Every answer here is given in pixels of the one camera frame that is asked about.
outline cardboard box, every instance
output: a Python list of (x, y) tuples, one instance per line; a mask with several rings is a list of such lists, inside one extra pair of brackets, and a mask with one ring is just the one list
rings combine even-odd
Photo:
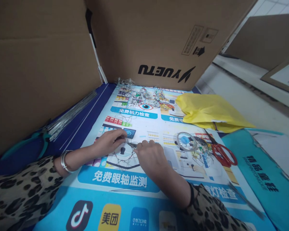
[(0, 154), (100, 86), (85, 11), (0, 0)]
[(289, 57), (289, 14), (250, 17), (225, 53), (272, 70)]
[(110, 82), (191, 90), (256, 0), (86, 0)]
[(261, 80), (289, 92), (289, 57), (262, 76)]

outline eye icon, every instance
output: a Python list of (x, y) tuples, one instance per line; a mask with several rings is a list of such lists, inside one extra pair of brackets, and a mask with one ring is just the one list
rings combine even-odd
[(140, 104), (139, 107), (144, 110), (151, 110), (153, 107), (149, 104)]

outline magnifying glass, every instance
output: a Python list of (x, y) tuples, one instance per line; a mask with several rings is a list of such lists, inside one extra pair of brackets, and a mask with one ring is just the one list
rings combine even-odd
[(175, 144), (178, 145), (183, 151), (191, 152), (197, 149), (197, 141), (187, 132), (178, 133)]

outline yellow plastic bag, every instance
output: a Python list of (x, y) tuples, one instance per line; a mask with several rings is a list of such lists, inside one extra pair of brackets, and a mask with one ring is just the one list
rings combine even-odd
[(184, 93), (177, 97), (176, 103), (186, 114), (183, 122), (198, 127), (215, 130), (215, 122), (217, 129), (224, 133), (255, 127), (219, 95)]

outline yuetu logo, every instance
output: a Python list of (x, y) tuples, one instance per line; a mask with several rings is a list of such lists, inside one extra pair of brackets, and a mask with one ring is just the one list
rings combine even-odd
[(93, 203), (91, 201), (77, 201), (66, 224), (67, 231), (83, 231), (88, 224)]
[[(185, 79), (184, 83), (189, 79), (190, 73), (192, 70), (194, 70), (196, 66), (189, 69), (187, 72), (182, 74), (181, 78), (179, 79), (178, 83), (181, 82), (183, 79)], [(174, 70), (172, 68), (166, 67), (157, 67), (155, 70), (155, 66), (151, 66), (151, 69), (149, 70), (149, 67), (147, 65), (140, 65), (138, 74), (145, 74), (145, 75), (155, 75), (155, 76), (163, 76), (163, 77), (171, 77), (171, 78), (179, 78), (179, 74), (181, 70), (178, 70), (175, 74), (173, 74)]]

